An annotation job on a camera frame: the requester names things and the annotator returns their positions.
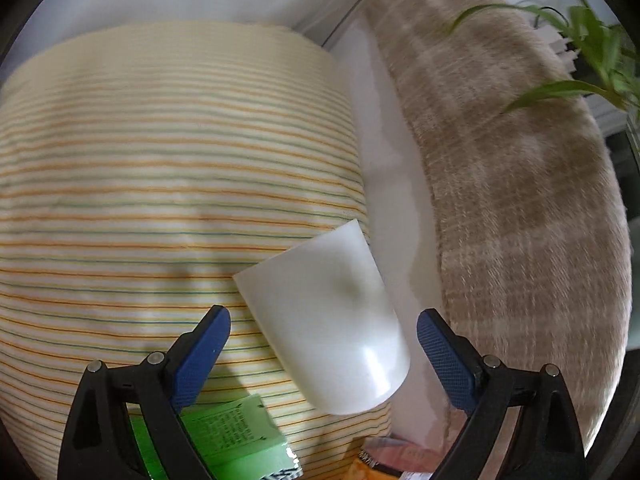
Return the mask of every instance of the green package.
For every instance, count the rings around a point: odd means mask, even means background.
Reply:
[[[218,480],[294,480],[299,461],[258,395],[180,415],[193,445]],[[167,480],[141,416],[132,416],[140,454],[153,480]]]

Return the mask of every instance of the blue gripper pad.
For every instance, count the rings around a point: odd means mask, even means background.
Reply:
[[[446,323],[444,327],[449,330],[450,338],[458,337]],[[428,311],[425,310],[418,316],[418,341],[436,370],[440,383],[449,396],[449,401],[454,407],[471,416],[477,403],[474,395],[476,382],[443,330],[434,322]]]
[[[213,320],[205,327],[202,336],[193,345],[175,372],[171,405],[176,413],[196,401],[213,365],[222,352],[222,347],[229,338],[231,332],[229,311],[226,308],[220,308],[217,313],[212,315]]]

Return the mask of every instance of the striped fabric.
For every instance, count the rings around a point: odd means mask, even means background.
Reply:
[[[198,402],[261,394],[305,479],[337,479],[385,404],[318,413],[231,276],[352,218],[367,228],[350,105],[283,28],[131,25],[30,60],[0,102],[0,416],[53,479],[87,362],[139,362],[227,306]]]

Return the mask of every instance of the white cup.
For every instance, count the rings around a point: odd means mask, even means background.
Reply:
[[[407,344],[357,220],[234,280],[285,370],[318,410],[366,412],[404,381]]]

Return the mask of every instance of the beige fabric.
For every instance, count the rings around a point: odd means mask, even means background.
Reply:
[[[511,367],[558,364],[588,448],[625,351],[625,211],[582,100],[500,114],[525,89],[566,77],[517,13],[489,11],[446,35],[462,10],[493,1],[361,8],[430,180],[448,321]]]
[[[5,83],[0,418],[40,480],[86,364],[165,351],[212,304],[232,333],[199,404],[260,394],[305,480],[388,433],[388,402],[313,409],[232,279],[353,218],[368,232],[339,73],[283,27],[164,22],[79,36]]]

